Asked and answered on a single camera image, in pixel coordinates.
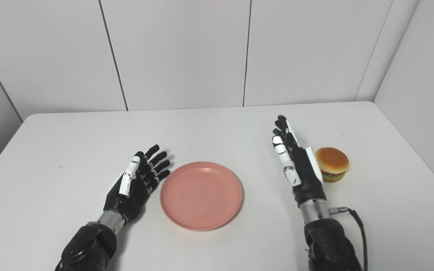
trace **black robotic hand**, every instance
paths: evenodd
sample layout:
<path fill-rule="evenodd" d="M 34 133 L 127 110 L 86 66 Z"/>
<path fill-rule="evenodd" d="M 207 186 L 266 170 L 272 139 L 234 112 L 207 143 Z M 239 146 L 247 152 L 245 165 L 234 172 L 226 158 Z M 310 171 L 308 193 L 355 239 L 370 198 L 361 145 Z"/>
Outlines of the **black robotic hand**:
<path fill-rule="evenodd" d="M 127 196 L 120 193 L 122 179 L 128 173 L 125 171 L 115 183 L 112 190 L 107 194 L 107 200 L 103 211 L 113 210 L 118 212 L 125 219 L 124 224 L 127 224 L 138 217 L 143 205 L 145 205 L 147 200 L 150 198 L 150 194 L 154 192 L 159 183 L 170 174 L 169 170 L 164 170 L 170 165 L 170 161 L 168 159 L 162 161 L 167 157 L 166 151 L 160 152 L 155 156 L 155 158 L 148 161 L 148 159 L 158 150 L 159 146 L 155 145 L 145 154 L 141 151 L 135 154 L 134 158 L 140 158 L 140 163 L 134 178 L 131 178 L 129 195 Z"/>
<path fill-rule="evenodd" d="M 286 117 L 275 121 L 272 143 L 283 164 L 284 173 L 293 187 L 298 206 L 310 199 L 326 200 L 322 188 L 322 175 L 310 147 L 302 148 Z"/>
<path fill-rule="evenodd" d="M 272 144 L 282 163 L 284 174 L 292 185 L 294 199 L 303 215 L 304 235 L 309 246 L 309 269 L 311 271 L 360 271 L 353 245 L 346 238 L 341 224 L 331 218 L 326 195 L 322 186 L 321 170 L 316 158 L 307 147 L 302 148 L 287 121 L 279 115 L 275 121 Z M 332 208 L 333 214 L 354 210 L 346 207 Z M 362 233 L 362 222 L 359 220 Z"/>
<path fill-rule="evenodd" d="M 166 169 L 170 161 L 162 161 L 167 157 L 165 151 L 149 160 L 159 149 L 155 145 L 147 153 L 139 151 L 133 156 L 107 194 L 103 214 L 78 230 L 55 271 L 102 271 L 107 267 L 116 252 L 120 229 L 139 216 L 150 194 L 170 174 Z"/>

